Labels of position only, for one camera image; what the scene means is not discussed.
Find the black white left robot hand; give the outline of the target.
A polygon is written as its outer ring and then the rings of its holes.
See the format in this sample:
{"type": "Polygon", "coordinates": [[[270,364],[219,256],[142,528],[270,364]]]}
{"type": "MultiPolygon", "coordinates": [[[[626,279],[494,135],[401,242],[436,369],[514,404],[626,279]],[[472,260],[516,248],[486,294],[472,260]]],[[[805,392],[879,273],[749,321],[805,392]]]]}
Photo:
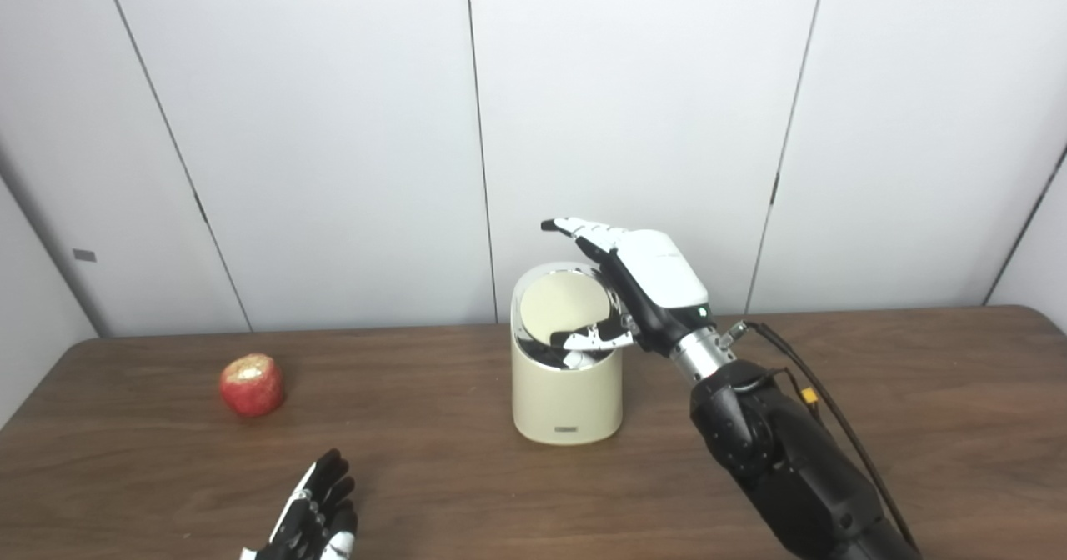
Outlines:
{"type": "Polygon", "coordinates": [[[359,512],[349,462],[331,447],[301,477],[262,548],[244,548],[240,559],[350,559],[359,512]]]}

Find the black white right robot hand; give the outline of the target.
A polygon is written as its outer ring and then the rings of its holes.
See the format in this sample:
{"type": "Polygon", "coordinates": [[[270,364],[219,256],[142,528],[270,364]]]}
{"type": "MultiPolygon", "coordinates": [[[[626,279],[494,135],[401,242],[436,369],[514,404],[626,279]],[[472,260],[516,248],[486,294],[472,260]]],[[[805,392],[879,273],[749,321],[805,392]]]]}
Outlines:
{"type": "Polygon", "coordinates": [[[553,332],[550,345],[571,351],[601,351],[639,345],[670,358],[681,341],[712,329],[708,289],[666,233],[628,230],[557,217],[541,222],[542,231],[562,233],[598,265],[614,309],[598,323],[553,332]]]}

